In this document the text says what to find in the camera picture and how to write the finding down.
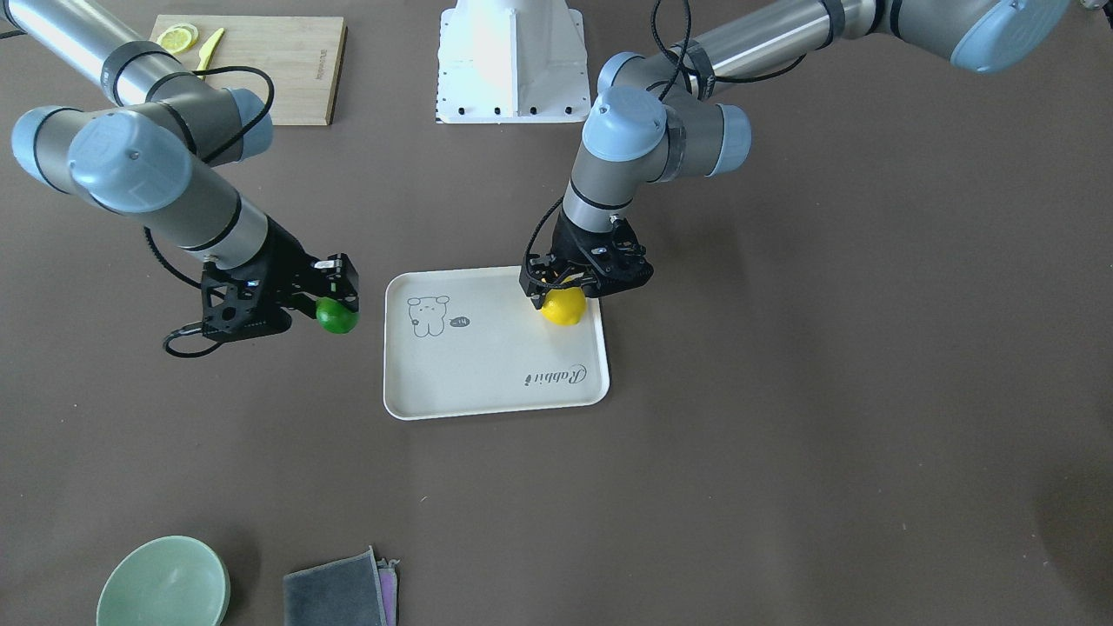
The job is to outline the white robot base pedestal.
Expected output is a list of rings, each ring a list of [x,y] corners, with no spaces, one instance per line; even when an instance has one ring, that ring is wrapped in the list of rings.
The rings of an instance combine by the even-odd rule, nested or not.
[[[435,119],[583,123],[583,16],[564,1],[459,1],[440,16]]]

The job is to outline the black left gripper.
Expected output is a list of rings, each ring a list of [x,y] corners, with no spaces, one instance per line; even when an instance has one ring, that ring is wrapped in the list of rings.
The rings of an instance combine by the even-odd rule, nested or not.
[[[533,309],[543,309],[549,290],[582,288],[585,297],[601,299],[640,288],[653,275],[646,248],[629,222],[619,218],[602,233],[581,229],[556,211],[551,250],[526,253],[518,284]]]

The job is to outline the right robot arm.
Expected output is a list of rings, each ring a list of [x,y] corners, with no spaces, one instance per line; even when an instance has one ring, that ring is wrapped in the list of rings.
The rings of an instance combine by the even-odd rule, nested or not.
[[[205,71],[91,1],[4,1],[4,20],[99,84],[111,106],[43,106],[14,124],[11,146],[45,186],[142,224],[201,262],[203,313],[162,341],[211,349],[290,327],[298,310],[331,333],[359,317],[358,274],[345,254],[318,260],[217,173],[270,147],[273,99],[215,88]]]

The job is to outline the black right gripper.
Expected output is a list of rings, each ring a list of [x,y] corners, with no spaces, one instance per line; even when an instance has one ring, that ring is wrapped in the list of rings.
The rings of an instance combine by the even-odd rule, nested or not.
[[[262,250],[245,264],[203,266],[200,333],[208,340],[274,336],[290,327],[290,310],[317,320],[326,297],[351,313],[359,311],[359,274],[349,255],[319,260],[274,219],[267,226]]]

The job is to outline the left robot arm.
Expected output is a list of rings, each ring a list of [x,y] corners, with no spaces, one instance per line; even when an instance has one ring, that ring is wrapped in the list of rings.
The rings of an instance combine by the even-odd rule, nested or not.
[[[1041,45],[1066,10],[1065,1],[776,1],[651,57],[617,53],[597,76],[567,190],[551,209],[551,250],[524,253],[524,295],[543,309],[559,290],[601,299],[651,278],[627,218],[637,187],[718,176],[749,155],[749,118],[712,102],[717,91],[779,77],[808,53],[870,33],[997,74]]]

